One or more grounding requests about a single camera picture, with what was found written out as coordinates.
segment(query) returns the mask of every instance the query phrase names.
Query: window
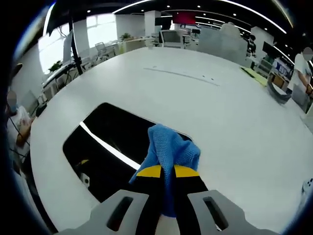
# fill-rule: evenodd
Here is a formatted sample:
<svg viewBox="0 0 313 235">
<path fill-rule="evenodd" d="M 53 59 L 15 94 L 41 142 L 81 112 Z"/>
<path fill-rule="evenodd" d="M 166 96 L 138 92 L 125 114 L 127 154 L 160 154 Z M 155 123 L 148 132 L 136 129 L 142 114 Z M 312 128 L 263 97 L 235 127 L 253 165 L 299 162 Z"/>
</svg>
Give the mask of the window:
<svg viewBox="0 0 313 235">
<path fill-rule="evenodd" d="M 117 40 L 116 21 L 114 14 L 102 14 L 87 17 L 87 34 L 89 47 L 96 43 L 105 44 Z"/>
<path fill-rule="evenodd" d="M 49 68 L 57 61 L 63 59 L 63 43 L 65 35 L 69 34 L 69 26 L 65 24 L 52 31 L 51 36 L 46 34 L 38 41 L 39 60 L 44 74 L 49 73 Z"/>
</svg>

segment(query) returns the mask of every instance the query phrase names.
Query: white pillar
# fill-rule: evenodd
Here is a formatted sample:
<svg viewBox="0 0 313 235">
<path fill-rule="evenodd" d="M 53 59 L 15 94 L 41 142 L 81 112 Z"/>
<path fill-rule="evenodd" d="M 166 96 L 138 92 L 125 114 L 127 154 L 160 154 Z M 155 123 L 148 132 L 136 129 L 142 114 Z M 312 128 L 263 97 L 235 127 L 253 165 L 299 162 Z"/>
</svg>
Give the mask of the white pillar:
<svg viewBox="0 0 313 235">
<path fill-rule="evenodd" d="M 267 42 L 271 46 L 274 43 L 274 37 L 270 35 L 267 31 L 259 28 L 259 27 L 253 27 L 251 29 L 251 34 L 255 36 L 255 45 L 256 45 L 256 59 L 258 61 L 261 61 L 264 56 L 266 56 L 266 52 L 263 51 L 263 44 L 264 42 Z"/>
<path fill-rule="evenodd" d="M 145 35 L 151 36 L 153 33 L 158 33 L 161 30 L 161 26 L 156 26 L 156 17 L 160 17 L 159 11 L 147 11 L 145 12 Z"/>
<path fill-rule="evenodd" d="M 174 29 L 175 30 L 179 30 L 180 29 L 180 24 L 179 23 L 175 23 L 174 24 Z"/>
</svg>

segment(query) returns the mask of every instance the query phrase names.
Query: black pole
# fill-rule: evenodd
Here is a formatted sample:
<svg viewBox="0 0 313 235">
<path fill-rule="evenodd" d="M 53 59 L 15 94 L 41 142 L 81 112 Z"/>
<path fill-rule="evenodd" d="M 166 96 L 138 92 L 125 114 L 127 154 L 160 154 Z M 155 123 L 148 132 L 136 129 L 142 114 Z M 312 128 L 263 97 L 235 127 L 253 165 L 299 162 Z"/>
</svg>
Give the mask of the black pole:
<svg viewBox="0 0 313 235">
<path fill-rule="evenodd" d="M 69 26 L 69 31 L 73 30 L 71 47 L 72 47 L 72 51 L 73 51 L 74 62 L 75 62 L 75 65 L 77 67 L 79 75 L 82 75 L 83 70 L 82 70 L 82 67 L 80 66 L 82 64 L 82 59 L 80 57 L 78 57 L 78 54 L 77 54 L 77 49 L 76 49 L 76 44 L 75 44 L 75 33 L 74 33 L 74 29 L 73 29 L 73 18 L 72 18 L 71 10 L 68 11 L 68 26 Z"/>
</svg>

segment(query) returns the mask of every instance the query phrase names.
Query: white table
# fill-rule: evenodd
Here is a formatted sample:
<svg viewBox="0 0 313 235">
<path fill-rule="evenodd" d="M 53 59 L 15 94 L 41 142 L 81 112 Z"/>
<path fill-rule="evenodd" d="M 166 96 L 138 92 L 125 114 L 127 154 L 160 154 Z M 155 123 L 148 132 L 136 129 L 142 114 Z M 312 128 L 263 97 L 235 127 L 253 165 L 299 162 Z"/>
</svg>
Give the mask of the white table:
<svg viewBox="0 0 313 235">
<path fill-rule="evenodd" d="M 296 104 L 279 105 L 239 65 L 225 59 L 145 47 L 76 78 L 33 123 L 35 183 L 59 231 L 86 222 L 99 204 L 62 146 L 104 102 L 190 136 L 201 149 L 199 172 L 207 187 L 240 206 L 254 226 L 280 232 L 294 216 L 302 183 L 313 168 L 313 135 Z"/>
</svg>

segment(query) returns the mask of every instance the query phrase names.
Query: computer monitor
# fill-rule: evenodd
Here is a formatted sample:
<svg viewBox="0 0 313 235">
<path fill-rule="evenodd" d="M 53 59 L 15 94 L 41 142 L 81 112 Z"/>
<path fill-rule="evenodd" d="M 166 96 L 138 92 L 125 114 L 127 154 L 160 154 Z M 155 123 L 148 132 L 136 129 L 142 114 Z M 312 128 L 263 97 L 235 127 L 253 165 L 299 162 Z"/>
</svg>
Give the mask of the computer monitor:
<svg viewBox="0 0 313 235">
<path fill-rule="evenodd" d="M 155 26 L 161 25 L 162 30 L 168 30 L 171 27 L 172 18 L 171 17 L 158 17 L 155 21 Z"/>
<path fill-rule="evenodd" d="M 177 31 L 168 30 L 162 31 L 161 33 L 163 33 L 163 39 L 165 43 L 180 43 L 180 35 Z"/>
<path fill-rule="evenodd" d="M 72 45 L 72 38 L 73 38 L 73 30 L 69 32 L 67 37 L 64 40 L 63 44 L 63 65 L 66 63 L 70 63 L 72 56 L 71 56 L 71 45 Z"/>
<path fill-rule="evenodd" d="M 200 29 L 193 28 L 191 32 L 195 33 L 195 34 L 200 34 L 201 31 L 200 31 Z"/>
<path fill-rule="evenodd" d="M 279 51 L 276 50 L 273 46 L 271 46 L 267 42 L 264 42 L 262 50 L 266 52 L 268 56 L 272 59 L 276 59 L 278 56 L 280 56 Z"/>
</svg>

